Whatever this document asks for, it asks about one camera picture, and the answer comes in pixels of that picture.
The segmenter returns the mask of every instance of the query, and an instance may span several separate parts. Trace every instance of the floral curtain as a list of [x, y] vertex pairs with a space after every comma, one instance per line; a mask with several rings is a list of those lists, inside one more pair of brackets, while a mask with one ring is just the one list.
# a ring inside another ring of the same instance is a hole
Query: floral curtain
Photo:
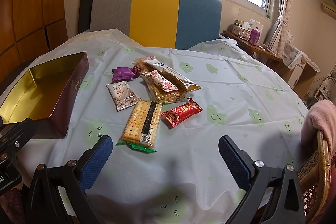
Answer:
[[281, 5], [279, 7], [279, 17], [275, 22], [271, 33], [269, 34], [265, 44], [271, 47], [277, 52], [278, 55], [282, 56], [284, 51], [286, 37], [287, 37], [287, 24], [288, 18], [292, 8], [293, 0], [281, 0]]

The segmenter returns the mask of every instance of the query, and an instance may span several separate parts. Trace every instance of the headboard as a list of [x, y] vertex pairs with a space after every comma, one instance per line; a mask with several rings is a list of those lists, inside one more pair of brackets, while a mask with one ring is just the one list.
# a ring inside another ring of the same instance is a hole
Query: headboard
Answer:
[[117, 28], [146, 47], [188, 49], [219, 36], [219, 0], [93, 0], [90, 31]]

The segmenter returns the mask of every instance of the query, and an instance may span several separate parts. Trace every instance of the bolt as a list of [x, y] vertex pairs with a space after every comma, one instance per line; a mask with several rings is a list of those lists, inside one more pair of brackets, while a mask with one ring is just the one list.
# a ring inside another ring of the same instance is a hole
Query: bolt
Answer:
[[286, 166], [286, 168], [287, 168], [287, 170], [289, 170], [289, 171], [291, 171], [291, 172], [294, 171], [294, 166], [293, 166], [293, 165], [288, 164], [288, 165]]
[[3, 153], [1, 156], [0, 156], [0, 160], [5, 160], [7, 158], [7, 154], [6, 153]]
[[68, 161], [68, 166], [70, 166], [70, 167], [75, 166], [76, 164], [77, 164], [77, 161], [75, 161], [75, 160]]
[[258, 167], [263, 167], [264, 166], [264, 163], [261, 160], [256, 160], [254, 163]]
[[37, 166], [37, 169], [38, 169], [38, 170], [43, 170], [43, 169], [44, 169], [44, 164], [39, 164], [39, 165]]

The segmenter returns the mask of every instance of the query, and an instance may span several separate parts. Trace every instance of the pile of snacks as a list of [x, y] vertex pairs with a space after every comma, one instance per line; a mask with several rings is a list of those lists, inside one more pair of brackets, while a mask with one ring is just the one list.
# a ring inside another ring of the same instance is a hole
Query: pile of snacks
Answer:
[[[190, 99], [184, 105], [161, 114], [162, 104], [181, 102], [187, 92], [199, 90], [201, 87], [159, 62], [155, 56], [139, 58], [135, 62], [136, 66], [133, 68], [113, 69], [112, 81], [118, 82], [107, 85], [117, 111], [135, 105], [117, 145], [127, 144], [133, 149], [153, 153], [156, 151], [153, 148], [160, 116], [165, 117], [172, 127], [175, 127], [203, 110]], [[137, 78], [139, 75], [144, 79], [152, 101], [143, 100], [131, 91], [127, 80]]]

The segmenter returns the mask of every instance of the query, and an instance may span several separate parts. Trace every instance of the green wrapper end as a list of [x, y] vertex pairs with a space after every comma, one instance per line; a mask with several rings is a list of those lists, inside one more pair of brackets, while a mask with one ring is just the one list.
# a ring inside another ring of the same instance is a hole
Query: green wrapper end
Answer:
[[154, 153], [156, 152], [156, 150], [144, 147], [141, 144], [137, 144], [137, 143], [131, 143], [131, 142], [118, 142], [116, 145], [124, 145], [127, 144], [130, 148], [135, 149], [135, 150], [141, 150], [143, 152], [146, 153]]

